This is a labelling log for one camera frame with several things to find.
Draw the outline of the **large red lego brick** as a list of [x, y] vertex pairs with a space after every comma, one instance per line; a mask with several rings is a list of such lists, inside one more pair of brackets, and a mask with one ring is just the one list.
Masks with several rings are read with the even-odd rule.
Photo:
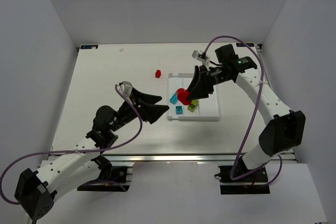
[[188, 99], [190, 92], [188, 90], [185, 90], [183, 88], [179, 88], [176, 91], [177, 99], [183, 104], [183, 105], [190, 105], [192, 103], [192, 100]]

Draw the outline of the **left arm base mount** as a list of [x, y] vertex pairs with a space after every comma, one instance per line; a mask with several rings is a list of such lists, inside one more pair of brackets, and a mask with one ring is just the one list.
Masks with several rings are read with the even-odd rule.
[[90, 180], [77, 188], [77, 191], [96, 191], [96, 192], [127, 192], [131, 181], [131, 167], [115, 166], [111, 162], [100, 155], [93, 160], [100, 170], [97, 179]]

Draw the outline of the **blue long lego brick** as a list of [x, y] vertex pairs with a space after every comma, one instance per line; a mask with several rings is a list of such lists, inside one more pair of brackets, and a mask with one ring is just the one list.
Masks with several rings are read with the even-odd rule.
[[177, 102], [178, 102], [177, 94], [174, 93], [170, 98], [170, 103], [171, 104], [177, 104]]

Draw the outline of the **small blue lego brick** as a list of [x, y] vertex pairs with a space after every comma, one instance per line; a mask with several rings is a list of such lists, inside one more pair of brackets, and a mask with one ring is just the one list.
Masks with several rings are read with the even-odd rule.
[[181, 114], [183, 114], [183, 107], [180, 106], [180, 105], [176, 106], [176, 107], [175, 107], [175, 113], [176, 113], [177, 115], [181, 115]]

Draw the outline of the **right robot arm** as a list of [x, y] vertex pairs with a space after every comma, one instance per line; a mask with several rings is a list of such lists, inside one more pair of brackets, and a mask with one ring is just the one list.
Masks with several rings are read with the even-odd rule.
[[258, 143], [249, 152], [234, 162], [232, 180], [250, 175], [274, 156], [299, 146], [302, 142], [306, 117], [302, 111], [293, 111], [284, 104], [263, 82], [261, 66], [249, 56], [240, 58], [232, 45], [217, 48], [215, 54], [219, 64], [210, 67], [210, 59], [204, 52], [194, 51], [194, 59], [202, 63], [195, 66], [194, 76], [187, 88], [187, 100], [208, 98], [217, 84], [233, 81], [251, 99], [254, 112], [259, 112], [265, 128]]

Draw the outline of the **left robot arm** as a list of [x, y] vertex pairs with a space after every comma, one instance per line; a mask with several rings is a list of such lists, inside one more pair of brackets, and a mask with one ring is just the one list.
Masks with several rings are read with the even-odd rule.
[[14, 196], [33, 222], [45, 216], [67, 192], [91, 180], [109, 179], [112, 165], [102, 154], [118, 139], [117, 130], [134, 119], [153, 124], [169, 110], [169, 106], [159, 104], [161, 96], [135, 88], [117, 93], [123, 104], [118, 110], [101, 106], [92, 129], [70, 152], [36, 171], [28, 168], [21, 172]]

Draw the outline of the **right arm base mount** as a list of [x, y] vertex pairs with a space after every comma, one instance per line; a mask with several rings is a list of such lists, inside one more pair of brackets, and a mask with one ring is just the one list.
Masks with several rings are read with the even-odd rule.
[[232, 166], [218, 167], [219, 173], [214, 178], [219, 180], [221, 195], [266, 195], [270, 194], [268, 175], [265, 168], [238, 180], [230, 178]]

